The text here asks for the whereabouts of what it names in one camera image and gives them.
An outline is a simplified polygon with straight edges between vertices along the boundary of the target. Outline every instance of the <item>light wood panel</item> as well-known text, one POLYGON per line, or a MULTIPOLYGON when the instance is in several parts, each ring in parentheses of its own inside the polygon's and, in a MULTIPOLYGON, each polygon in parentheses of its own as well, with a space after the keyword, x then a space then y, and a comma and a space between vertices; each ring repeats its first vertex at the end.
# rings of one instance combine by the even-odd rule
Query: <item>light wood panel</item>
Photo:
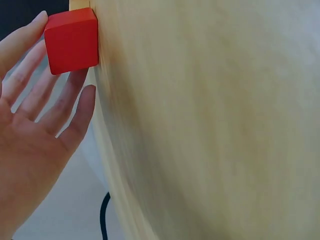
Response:
POLYGON ((319 1, 90 6, 95 132, 128 239, 320 239, 319 1))

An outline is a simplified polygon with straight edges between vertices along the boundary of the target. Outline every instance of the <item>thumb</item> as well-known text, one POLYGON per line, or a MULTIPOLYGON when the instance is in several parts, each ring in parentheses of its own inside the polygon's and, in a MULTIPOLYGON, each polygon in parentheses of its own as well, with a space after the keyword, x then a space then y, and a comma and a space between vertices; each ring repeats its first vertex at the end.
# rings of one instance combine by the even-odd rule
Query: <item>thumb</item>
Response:
POLYGON ((0 82, 22 55, 41 37, 47 21, 48 15, 46 11, 42 11, 31 23, 15 30, 0 41, 0 82))

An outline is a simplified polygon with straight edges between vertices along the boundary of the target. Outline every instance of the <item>hand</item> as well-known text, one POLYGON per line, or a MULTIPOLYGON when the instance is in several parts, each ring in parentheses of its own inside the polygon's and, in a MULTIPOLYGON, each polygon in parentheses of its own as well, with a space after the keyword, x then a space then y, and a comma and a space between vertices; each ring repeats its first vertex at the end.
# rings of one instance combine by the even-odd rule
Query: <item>hand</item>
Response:
POLYGON ((10 239, 44 200, 69 158, 84 138, 95 106, 96 88, 85 87, 76 113, 56 137, 72 112, 87 69, 72 72, 55 105, 35 122, 59 76, 45 69, 15 113, 11 108, 46 54, 40 41, 3 84, 7 72, 41 37, 46 12, 0 42, 0 239, 10 239))

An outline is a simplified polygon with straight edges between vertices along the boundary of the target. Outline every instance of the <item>fingernail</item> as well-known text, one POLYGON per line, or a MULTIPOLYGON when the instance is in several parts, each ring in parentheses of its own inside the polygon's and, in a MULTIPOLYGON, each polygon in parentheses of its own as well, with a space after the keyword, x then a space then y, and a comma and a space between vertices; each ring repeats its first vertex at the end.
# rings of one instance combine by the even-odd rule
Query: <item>fingernail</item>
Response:
POLYGON ((42 11, 32 20, 32 22, 38 22, 38 21, 42 20, 43 18, 46 18, 47 16, 48 16, 47 12, 42 11))

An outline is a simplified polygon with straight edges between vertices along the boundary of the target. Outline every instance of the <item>white floor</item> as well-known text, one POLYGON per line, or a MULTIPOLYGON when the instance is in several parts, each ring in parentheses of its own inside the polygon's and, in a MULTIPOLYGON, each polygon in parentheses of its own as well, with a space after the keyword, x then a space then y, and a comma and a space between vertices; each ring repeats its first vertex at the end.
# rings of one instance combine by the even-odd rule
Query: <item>white floor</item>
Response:
MULTIPOLYGON (((28 94, 46 65, 45 59, 13 109, 28 94)), ((45 110, 54 104, 67 77, 65 74, 59 79, 45 110)), ((101 240, 99 214, 102 200, 108 191, 102 169, 94 134, 90 128, 51 193, 16 232, 13 239, 101 240)), ((106 211, 106 226, 110 240, 125 239, 112 200, 106 211)))

